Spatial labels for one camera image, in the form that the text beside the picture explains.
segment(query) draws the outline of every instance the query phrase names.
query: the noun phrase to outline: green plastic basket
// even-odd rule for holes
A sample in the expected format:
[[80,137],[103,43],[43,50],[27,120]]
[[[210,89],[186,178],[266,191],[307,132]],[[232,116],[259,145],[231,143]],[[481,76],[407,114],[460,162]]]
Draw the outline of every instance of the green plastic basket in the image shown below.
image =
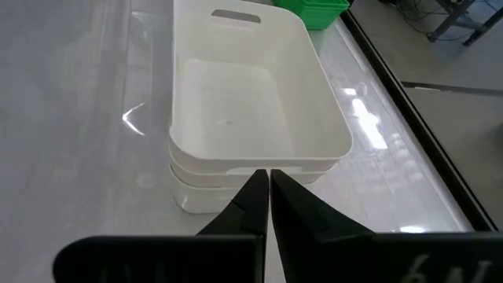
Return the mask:
[[346,0],[274,0],[274,5],[299,16],[307,29],[325,29],[349,8]]

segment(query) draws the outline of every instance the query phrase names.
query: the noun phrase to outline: glossy table surface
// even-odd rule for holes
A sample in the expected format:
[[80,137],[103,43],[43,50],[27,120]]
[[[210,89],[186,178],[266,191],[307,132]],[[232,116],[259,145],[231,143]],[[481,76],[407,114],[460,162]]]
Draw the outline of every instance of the glossy table surface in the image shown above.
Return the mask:
[[[7,0],[0,17],[0,274],[51,282],[66,244],[193,235],[215,215],[173,201],[172,1]],[[470,230],[338,20],[310,33],[354,135],[311,189],[375,231]],[[274,231],[266,282],[284,276]]]

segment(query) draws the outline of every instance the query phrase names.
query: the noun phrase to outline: stacked white basket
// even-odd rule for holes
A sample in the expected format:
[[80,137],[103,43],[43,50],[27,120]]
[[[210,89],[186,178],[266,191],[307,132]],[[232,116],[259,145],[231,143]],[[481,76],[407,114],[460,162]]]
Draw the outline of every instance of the stacked white basket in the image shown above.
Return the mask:
[[320,178],[351,133],[303,22],[236,0],[174,5],[171,173],[177,203],[220,212],[257,168]]

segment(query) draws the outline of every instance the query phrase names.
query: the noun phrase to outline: metal stand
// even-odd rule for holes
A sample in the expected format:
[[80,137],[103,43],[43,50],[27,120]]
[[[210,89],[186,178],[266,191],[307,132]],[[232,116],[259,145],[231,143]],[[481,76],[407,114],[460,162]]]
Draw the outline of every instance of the metal stand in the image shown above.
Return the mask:
[[439,27],[428,34],[428,39],[431,42],[435,42],[440,35],[443,35],[447,29],[452,26],[460,27],[460,28],[468,28],[475,30],[473,34],[470,36],[468,40],[463,42],[464,46],[470,46],[477,39],[479,39],[483,34],[485,34],[489,29],[491,29],[502,17],[503,17],[503,9],[499,9],[489,20],[485,23],[477,23],[472,21],[469,17],[464,16],[468,10],[468,8],[475,2],[475,0],[464,0],[460,4],[453,4],[447,0],[436,0],[437,3],[441,5],[448,12],[449,16],[439,25]]

